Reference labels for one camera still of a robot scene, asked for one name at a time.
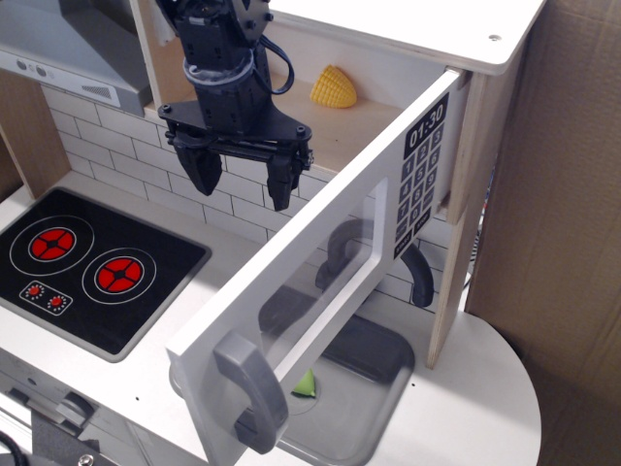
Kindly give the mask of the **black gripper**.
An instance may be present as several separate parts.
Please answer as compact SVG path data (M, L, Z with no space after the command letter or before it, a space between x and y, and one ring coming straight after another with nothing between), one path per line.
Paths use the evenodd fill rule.
M279 110L255 76L220 90L198 88L196 95L158 109L195 188L212 195L222 174L221 154L260 161L267 164L274 209L286 210L301 171L312 164L311 129Z

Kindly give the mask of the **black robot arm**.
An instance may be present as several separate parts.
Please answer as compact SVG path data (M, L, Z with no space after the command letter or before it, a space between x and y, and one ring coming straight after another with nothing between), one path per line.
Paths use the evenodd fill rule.
M222 156L262 162L275 211L287 209L300 175L312 164L311 129L273 102L291 88L295 75L272 87L267 54L288 57L264 34L274 18L268 2L161 1L158 7L180 38L183 72L197 96L158 110L187 176L211 195Z

